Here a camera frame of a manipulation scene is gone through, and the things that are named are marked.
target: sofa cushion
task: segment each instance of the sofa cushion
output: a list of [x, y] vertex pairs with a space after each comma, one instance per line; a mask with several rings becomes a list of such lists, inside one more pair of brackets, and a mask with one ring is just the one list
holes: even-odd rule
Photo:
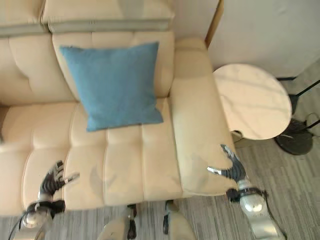
[[173, 81], [174, 35], [172, 32], [83, 32], [54, 34], [53, 46], [64, 77], [73, 93], [79, 99], [75, 81], [62, 56], [60, 46], [88, 48], [126, 48], [145, 43], [159, 42], [155, 72], [154, 92], [158, 98], [165, 98]]
[[0, 38], [0, 105], [72, 100], [51, 35]]
[[0, 144], [0, 215], [19, 215], [37, 199], [58, 160], [80, 178], [56, 193], [69, 210], [127, 205], [182, 196], [167, 98], [156, 106], [163, 123], [86, 132], [80, 103], [11, 107]]
[[0, 36], [43, 33], [40, 23], [44, 0], [0, 1]]
[[158, 46], [60, 47], [88, 113], [87, 131], [163, 122], [154, 87]]
[[42, 22], [51, 32], [166, 30], [171, 0], [46, 0]]

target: gray carpet floor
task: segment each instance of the gray carpet floor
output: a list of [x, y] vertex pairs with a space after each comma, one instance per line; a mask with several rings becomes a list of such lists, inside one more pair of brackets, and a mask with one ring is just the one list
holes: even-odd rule
[[[297, 93], [320, 79], [320, 60], [296, 80], [283, 82], [289, 93]], [[320, 86], [303, 95], [294, 117], [304, 120], [312, 112], [320, 115]], [[315, 121], [315, 115], [309, 121]], [[320, 126], [312, 130], [320, 135]], [[269, 192], [274, 217], [289, 240], [320, 240], [320, 139], [314, 137], [310, 153], [293, 156], [270, 140], [236, 143], [252, 183]], [[199, 240], [252, 240], [240, 206], [225, 196], [192, 197], [176, 201]], [[46, 240], [95, 240], [104, 224], [119, 216], [123, 207], [66, 212], [58, 215]], [[137, 240], [168, 240], [162, 233], [164, 202], [138, 206]], [[0, 218], [0, 240], [8, 238], [17, 217]]]

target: black cable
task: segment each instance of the black cable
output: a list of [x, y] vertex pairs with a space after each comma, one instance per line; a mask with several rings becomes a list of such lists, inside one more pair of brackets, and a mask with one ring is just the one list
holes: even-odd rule
[[[307, 126], [309, 116], [311, 116], [311, 115], [316, 116], [316, 118], [317, 118], [318, 120], [317, 120], [316, 122], [312, 123], [311, 125]], [[306, 125], [305, 130], [308, 130], [308, 129], [310, 129], [310, 128], [313, 128], [315, 125], [319, 124], [319, 120], [320, 120], [320, 116], [319, 116], [318, 114], [316, 114], [315, 112], [309, 113], [309, 114], [305, 117], [305, 120], [304, 120], [305, 125]], [[314, 133], [312, 133], [312, 135], [313, 135], [314, 137], [320, 138], [319, 135], [316, 135], [316, 134], [314, 134]]]
[[13, 228], [12, 228], [10, 234], [9, 234], [8, 240], [11, 240], [11, 237], [12, 237], [12, 235], [14, 234], [14, 231], [15, 231], [15, 229], [17, 228], [18, 224], [19, 224], [19, 228], [20, 228], [20, 227], [21, 227], [21, 221], [22, 221], [22, 219], [23, 219], [28, 213], [30, 213], [30, 212], [32, 212], [32, 211], [25, 211], [25, 212], [21, 215], [21, 217], [18, 219], [18, 221], [16, 221], [16, 223], [14, 224], [14, 226], [13, 226]]
[[289, 77], [277, 77], [276, 79], [278, 81], [292, 81], [295, 80], [297, 77], [296, 76], [289, 76]]
[[237, 140], [237, 141], [234, 141], [233, 143], [235, 144], [235, 143], [237, 143], [237, 142], [240, 142], [240, 141], [243, 140], [243, 139], [245, 139], [245, 138], [243, 137], [243, 138], [241, 138], [241, 139], [239, 139], [239, 140]]
[[288, 235], [287, 233], [280, 227], [279, 223], [276, 221], [275, 217], [273, 216], [270, 207], [269, 207], [269, 203], [268, 203], [268, 192], [266, 190], [262, 191], [262, 196], [265, 200], [265, 204], [266, 204], [266, 209], [268, 210], [270, 217], [273, 219], [273, 221], [275, 222], [275, 224], [278, 226], [278, 228], [280, 229], [280, 231], [282, 232], [284, 239], [287, 240], [288, 239]]
[[320, 80], [316, 81], [315, 83], [313, 83], [312, 85], [308, 86], [306, 89], [302, 90], [301, 92], [297, 93], [296, 96], [300, 97], [302, 94], [304, 94], [305, 92], [309, 91], [310, 89], [312, 89], [315, 85], [320, 84]]

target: sofa armrest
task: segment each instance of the sofa armrest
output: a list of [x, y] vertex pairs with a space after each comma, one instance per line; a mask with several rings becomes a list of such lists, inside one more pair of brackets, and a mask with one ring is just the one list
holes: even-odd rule
[[200, 39], [187, 38], [175, 45], [170, 103], [184, 195], [222, 195], [235, 188], [233, 180], [207, 171], [207, 166], [232, 166], [220, 144], [235, 149], [208, 51]]

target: side table base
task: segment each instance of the side table base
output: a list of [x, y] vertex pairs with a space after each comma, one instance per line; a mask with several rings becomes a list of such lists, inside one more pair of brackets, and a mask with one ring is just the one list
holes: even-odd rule
[[313, 135], [306, 127], [304, 122], [292, 118], [286, 130], [274, 140], [282, 150], [289, 154], [305, 155], [313, 147]]

